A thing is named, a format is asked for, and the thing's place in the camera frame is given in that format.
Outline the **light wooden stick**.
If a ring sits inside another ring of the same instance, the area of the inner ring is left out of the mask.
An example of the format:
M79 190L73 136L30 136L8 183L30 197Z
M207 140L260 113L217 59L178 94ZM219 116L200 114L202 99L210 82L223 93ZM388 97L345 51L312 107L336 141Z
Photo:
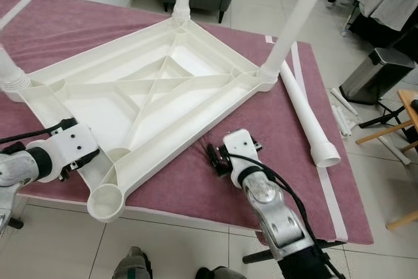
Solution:
M368 135L364 138L358 139L355 142L356 142L356 144L364 144L364 142L368 142L370 140L379 138L381 136L388 135L389 133L393 133L394 131L405 129L406 127L409 127L409 126L412 126L412 125L414 125L413 120L406 121L404 123L400 123L400 124L394 125L392 127L388 127L388 129L384 129L382 131L372 133L372 135Z

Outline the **black tripod stand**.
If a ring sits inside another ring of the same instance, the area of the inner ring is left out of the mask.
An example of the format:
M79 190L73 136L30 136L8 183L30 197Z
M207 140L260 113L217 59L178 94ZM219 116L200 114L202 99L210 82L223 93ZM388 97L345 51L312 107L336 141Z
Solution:
M360 123L359 127L361 129L367 129L367 127L371 127L373 125L376 124L382 124L385 125L386 123L388 123L389 120L395 120L397 121L397 123L400 123L399 120L399 115L401 112L403 112L406 109L406 107L400 107L397 110L389 110L388 108L384 107L384 111L386 112L386 114L378 117L378 118L374 118L373 120L368 120L366 122Z

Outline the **dark robot left foot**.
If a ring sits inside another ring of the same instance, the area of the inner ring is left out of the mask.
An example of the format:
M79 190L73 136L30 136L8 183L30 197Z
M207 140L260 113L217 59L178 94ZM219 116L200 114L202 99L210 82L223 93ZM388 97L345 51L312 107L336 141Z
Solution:
M114 269L111 279L153 279L153 270L146 252L138 246L132 246Z

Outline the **steel trash bin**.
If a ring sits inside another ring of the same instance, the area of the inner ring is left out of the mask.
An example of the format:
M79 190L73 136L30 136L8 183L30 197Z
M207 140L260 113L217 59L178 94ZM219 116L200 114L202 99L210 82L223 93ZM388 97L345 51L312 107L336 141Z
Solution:
M373 105L415 67L415 61L405 53L376 47L338 90L350 103Z

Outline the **maroon cloth with white stripes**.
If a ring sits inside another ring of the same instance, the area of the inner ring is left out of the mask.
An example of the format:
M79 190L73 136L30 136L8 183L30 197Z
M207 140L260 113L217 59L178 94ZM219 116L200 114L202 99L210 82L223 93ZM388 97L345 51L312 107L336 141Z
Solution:
M163 19L161 13L93 1L32 0L0 30L0 44L15 64L30 73ZM259 228L245 193L229 178L218 177L205 154L206 144L220 144L226 133L247 129L264 146L259 159L286 178L304 201L317 238L372 244L361 193L321 76L320 61L325 52L301 41L298 54L308 100L341 157L337 165L327 169L334 205L327 202L325 187L311 162L310 145L296 121L289 97L277 86L251 97L186 148L138 187L127 198L127 207L243 229Z

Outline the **dark robot foot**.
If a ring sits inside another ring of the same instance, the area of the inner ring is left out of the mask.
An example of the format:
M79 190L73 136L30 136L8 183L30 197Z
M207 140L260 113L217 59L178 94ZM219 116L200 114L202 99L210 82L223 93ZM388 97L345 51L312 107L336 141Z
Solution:
M238 271L220 266L214 269L201 267L197 271L195 279L247 279L247 277Z
M111 279L153 279L153 270L146 252L138 246L132 246L114 269Z

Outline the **white plastic children table top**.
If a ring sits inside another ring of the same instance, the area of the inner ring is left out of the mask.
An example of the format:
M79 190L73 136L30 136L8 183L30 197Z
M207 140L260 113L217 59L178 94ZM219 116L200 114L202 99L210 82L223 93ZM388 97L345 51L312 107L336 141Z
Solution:
M196 22L170 18L30 73L19 97L45 126L89 128L99 154L80 167L87 208L112 222L137 187L269 90L258 70Z

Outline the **white plastic tube bundle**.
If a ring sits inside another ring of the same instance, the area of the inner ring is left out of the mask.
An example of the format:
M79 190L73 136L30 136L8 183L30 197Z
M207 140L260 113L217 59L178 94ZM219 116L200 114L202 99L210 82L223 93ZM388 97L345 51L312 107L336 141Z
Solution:
M359 121L357 120L358 112L351 106L351 104L344 99L337 88L328 90L331 99L332 114L336 118L340 134L347 138L352 136L353 130L358 128Z

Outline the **dark robot right foot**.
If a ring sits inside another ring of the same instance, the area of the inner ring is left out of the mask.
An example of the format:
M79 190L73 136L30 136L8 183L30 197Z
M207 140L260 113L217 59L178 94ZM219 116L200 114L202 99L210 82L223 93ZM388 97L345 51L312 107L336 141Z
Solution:
M220 266L214 269L201 267L197 271L195 279L247 279L247 277L238 271Z

